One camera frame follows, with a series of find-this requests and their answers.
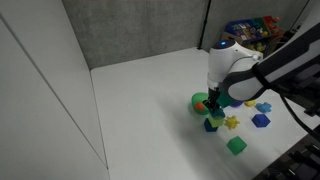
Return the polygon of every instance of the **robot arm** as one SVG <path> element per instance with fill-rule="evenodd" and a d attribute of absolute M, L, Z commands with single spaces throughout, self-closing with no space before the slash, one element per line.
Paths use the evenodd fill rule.
<path fill-rule="evenodd" d="M 209 56 L 209 100 L 215 101 L 216 97 L 210 96 L 219 90 L 240 101 L 256 99 L 266 89 L 303 97 L 311 89 L 319 93 L 319 8 L 318 1 L 295 36 L 264 60 L 261 53 L 245 49 L 232 40 L 215 44 Z M 314 97 L 309 99 L 316 103 Z"/>

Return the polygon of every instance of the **white floor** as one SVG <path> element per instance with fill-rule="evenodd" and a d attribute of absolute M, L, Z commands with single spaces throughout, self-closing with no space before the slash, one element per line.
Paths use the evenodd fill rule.
<path fill-rule="evenodd" d="M 238 128 L 206 133 L 190 101 L 207 91 L 207 61 L 191 48 L 92 70 L 111 180 L 251 179 L 306 135 L 272 91 L 257 99 L 273 106 L 267 128 L 256 128 L 258 111 L 242 106 L 225 109 Z M 293 108 L 310 127 L 319 124 Z M 237 156 L 226 147 L 235 136 L 248 144 Z"/>

